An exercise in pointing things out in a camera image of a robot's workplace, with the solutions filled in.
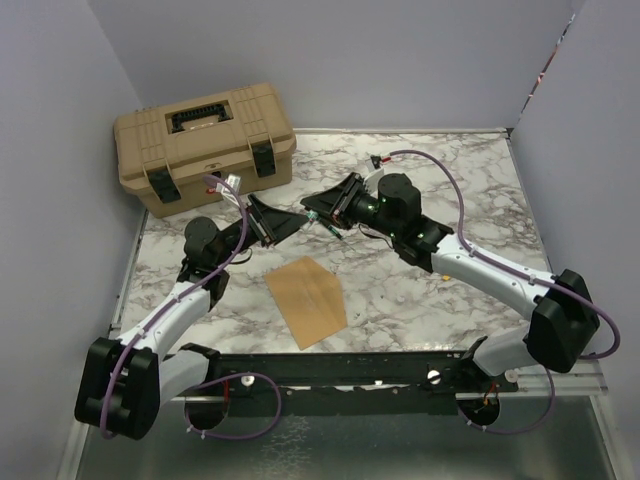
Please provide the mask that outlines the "white green glue stick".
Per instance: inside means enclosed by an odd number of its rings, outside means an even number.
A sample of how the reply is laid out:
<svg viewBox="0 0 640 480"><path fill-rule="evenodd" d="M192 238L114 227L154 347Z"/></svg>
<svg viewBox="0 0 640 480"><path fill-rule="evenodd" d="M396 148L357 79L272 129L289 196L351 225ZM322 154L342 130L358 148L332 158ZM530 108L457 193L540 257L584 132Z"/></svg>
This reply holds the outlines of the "white green glue stick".
<svg viewBox="0 0 640 480"><path fill-rule="evenodd" d="M308 224L309 225L315 224L316 222L319 221L319 219L320 219L320 217L319 217L319 214L317 212L312 211L312 210L307 212L307 220L308 220Z"/></svg>

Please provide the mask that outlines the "green black glue pen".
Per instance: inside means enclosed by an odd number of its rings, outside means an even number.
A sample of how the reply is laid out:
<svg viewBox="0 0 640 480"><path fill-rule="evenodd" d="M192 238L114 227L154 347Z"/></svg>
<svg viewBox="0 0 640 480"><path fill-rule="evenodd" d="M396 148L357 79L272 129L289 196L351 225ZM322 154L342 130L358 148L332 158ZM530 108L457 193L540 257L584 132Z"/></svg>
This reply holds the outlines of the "green black glue pen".
<svg viewBox="0 0 640 480"><path fill-rule="evenodd" d="M326 224L325 227L327 228L327 230L333 235L335 236L337 239L343 241L344 240L344 236L332 225L330 224Z"/></svg>

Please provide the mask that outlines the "brown paper envelope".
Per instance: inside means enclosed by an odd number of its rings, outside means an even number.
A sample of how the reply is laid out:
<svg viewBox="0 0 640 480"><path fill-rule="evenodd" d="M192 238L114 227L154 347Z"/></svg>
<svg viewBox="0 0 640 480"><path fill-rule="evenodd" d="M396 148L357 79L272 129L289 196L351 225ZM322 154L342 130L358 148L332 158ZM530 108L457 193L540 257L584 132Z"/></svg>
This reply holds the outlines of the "brown paper envelope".
<svg viewBox="0 0 640 480"><path fill-rule="evenodd" d="M347 327L340 280L311 257L277 268L264 279L300 350Z"/></svg>

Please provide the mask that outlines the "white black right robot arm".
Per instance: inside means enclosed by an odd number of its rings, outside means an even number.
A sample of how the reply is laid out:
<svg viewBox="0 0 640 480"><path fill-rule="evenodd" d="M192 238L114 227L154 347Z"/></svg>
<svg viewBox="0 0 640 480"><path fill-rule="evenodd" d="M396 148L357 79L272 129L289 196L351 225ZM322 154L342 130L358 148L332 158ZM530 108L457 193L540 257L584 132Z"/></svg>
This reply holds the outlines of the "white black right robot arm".
<svg viewBox="0 0 640 480"><path fill-rule="evenodd" d="M404 174L385 174L376 194L350 174L335 187L302 199L302 206L336 228L357 224L390 238L399 258L429 273L458 279L507 305L527 320L525 327L476 341L459 367L461 383L481 391L507 370L539 364L567 373L600 322L581 275L556 275L466 246L450 227L422 212L420 191Z"/></svg>

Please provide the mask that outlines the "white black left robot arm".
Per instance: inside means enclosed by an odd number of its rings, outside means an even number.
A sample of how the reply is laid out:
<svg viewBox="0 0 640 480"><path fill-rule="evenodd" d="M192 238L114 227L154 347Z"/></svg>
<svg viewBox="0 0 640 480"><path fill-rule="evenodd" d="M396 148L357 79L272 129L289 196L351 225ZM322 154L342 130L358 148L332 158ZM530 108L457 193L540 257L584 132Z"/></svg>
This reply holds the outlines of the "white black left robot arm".
<svg viewBox="0 0 640 480"><path fill-rule="evenodd" d="M215 350L188 344L171 348L221 300L227 267L254 245L276 245L308 221L303 214L270 207L255 195L239 208L241 217L224 229L196 217L184 231L184 258L169 295L151 314L114 339L100 337L87 352L74 408L75 419L111 438L139 440L159 410L183 392L206 395L220 385Z"/></svg>

